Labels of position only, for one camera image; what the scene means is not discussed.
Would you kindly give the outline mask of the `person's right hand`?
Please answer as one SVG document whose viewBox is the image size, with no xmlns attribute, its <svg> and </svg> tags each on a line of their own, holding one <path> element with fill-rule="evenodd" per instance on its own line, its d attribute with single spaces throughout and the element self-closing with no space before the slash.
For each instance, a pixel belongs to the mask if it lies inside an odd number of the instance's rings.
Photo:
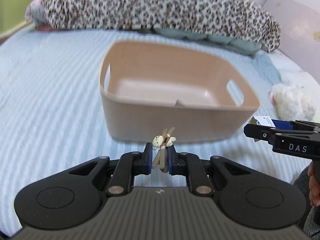
<svg viewBox="0 0 320 240">
<path fill-rule="evenodd" d="M 315 178 L 315 169 L 313 162 L 310 163 L 308 168 L 308 176 L 309 176 L 309 199 L 311 206 L 319 206 L 320 205 L 320 185 Z"/>
</svg>

